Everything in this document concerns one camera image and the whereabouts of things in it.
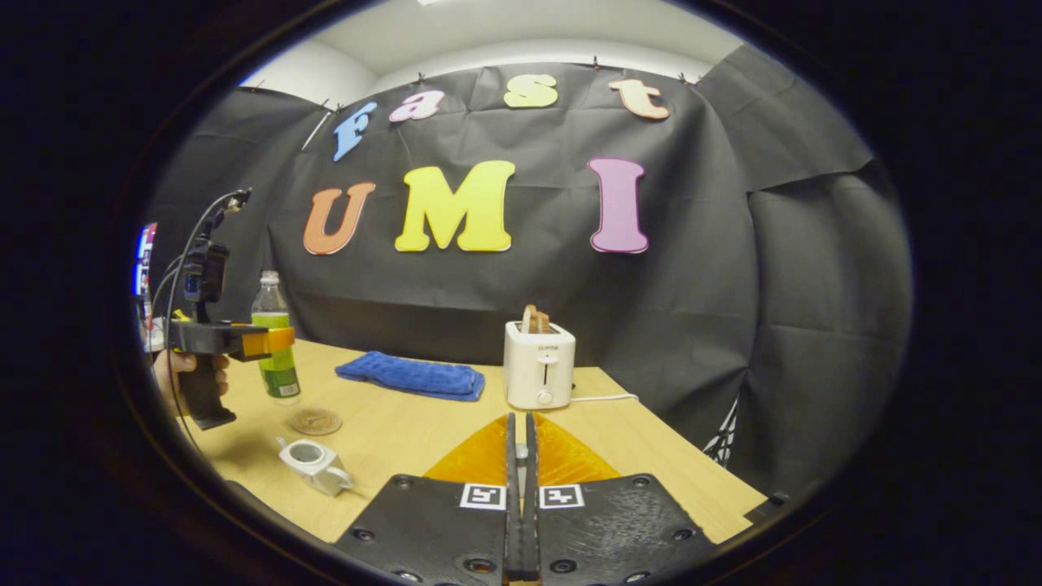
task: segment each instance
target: green bottle label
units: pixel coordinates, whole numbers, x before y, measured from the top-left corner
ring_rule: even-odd
[[[255,313],[252,315],[252,321],[253,325],[260,325],[268,328],[289,327],[290,314]],[[272,352],[271,358],[260,359],[257,362],[260,364],[260,374],[264,377],[265,387],[269,395],[286,397],[300,392],[292,348]]]

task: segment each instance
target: black fabric backdrop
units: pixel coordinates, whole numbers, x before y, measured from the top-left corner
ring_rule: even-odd
[[[556,103],[508,108],[506,81],[526,73],[555,77]],[[627,111],[607,87],[626,78],[658,88],[669,118]],[[404,98],[432,89],[446,93],[435,116],[388,121]],[[333,128],[369,101],[378,108],[362,142],[333,163]],[[247,320],[259,271],[271,268],[301,338],[499,364],[503,322],[536,303],[575,334],[577,364],[603,368],[696,445],[741,392],[729,468],[762,491],[813,486],[871,429],[911,312],[896,196],[842,115],[762,53],[741,48],[697,86],[568,64],[452,73],[346,107],[304,148],[325,113],[239,90],[171,162],[152,215],[158,267],[208,202],[254,188],[217,233],[232,257],[213,315]],[[590,245],[600,205],[587,164],[602,156],[645,169],[643,253]],[[444,250],[395,249],[405,173],[437,166],[455,190],[490,160],[517,166],[506,184],[507,251],[467,252],[454,239]],[[376,189],[350,243],[307,252],[312,196],[362,181]],[[328,233],[345,206],[346,197],[333,203]]]

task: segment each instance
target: orange gripper pad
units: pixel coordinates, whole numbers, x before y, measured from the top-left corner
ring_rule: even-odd
[[[506,419],[496,419],[452,448],[425,474],[447,482],[506,485]]]
[[[270,355],[289,348],[295,341],[293,327],[272,327],[264,334],[244,334],[243,356]]]
[[[564,428],[536,414],[539,484],[557,486],[619,478],[619,472]]]

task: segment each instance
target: pink letter i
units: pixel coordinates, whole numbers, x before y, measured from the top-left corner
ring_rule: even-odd
[[[600,179],[600,229],[590,244],[601,252],[643,252],[648,238],[637,217],[637,179],[644,168],[622,158],[593,158],[590,169]]]

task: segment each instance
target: foam letter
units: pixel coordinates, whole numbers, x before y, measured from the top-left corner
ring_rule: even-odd
[[[325,233],[325,223],[332,202],[340,197],[341,192],[339,189],[327,189],[316,193],[312,198],[312,213],[307,216],[307,225],[304,226],[304,248],[312,254],[332,254],[347,246],[354,236],[354,227],[358,224],[358,216],[362,215],[366,196],[374,189],[376,189],[375,184],[357,184],[347,189],[348,200],[344,220],[340,223],[337,234],[332,235]]]
[[[593,158],[590,170],[600,179],[600,229],[590,244],[601,252],[643,252],[648,238],[637,217],[637,179],[644,168],[622,158]]]
[[[464,216],[467,225],[456,239],[464,250],[496,252],[511,247],[511,235],[503,229],[503,198],[506,179],[514,174],[508,161],[478,163],[467,174],[455,194],[438,167],[421,167],[405,174],[408,204],[405,225],[394,246],[401,251],[426,250],[430,237],[423,234],[423,219],[439,248],[452,241]]]
[[[557,80],[549,75],[518,75],[506,82],[510,92],[503,101],[511,107],[543,107],[557,101],[557,91],[553,89]]]
[[[644,118],[666,118],[669,111],[651,103],[648,96],[661,95],[654,88],[645,88],[640,79],[623,79],[622,81],[612,81],[607,84],[613,90],[618,90],[622,94],[622,104],[626,109],[643,116]]]
[[[362,131],[366,129],[366,126],[369,126],[368,115],[374,109],[376,109],[376,102],[369,102],[347,120],[341,122],[340,126],[333,130],[333,133],[337,135],[337,154],[332,155],[334,163],[362,142]]]
[[[391,113],[391,122],[403,122],[408,119],[420,120],[433,116],[438,112],[438,104],[445,97],[445,92],[431,90],[420,92],[415,96],[410,96],[401,102],[398,109]]]

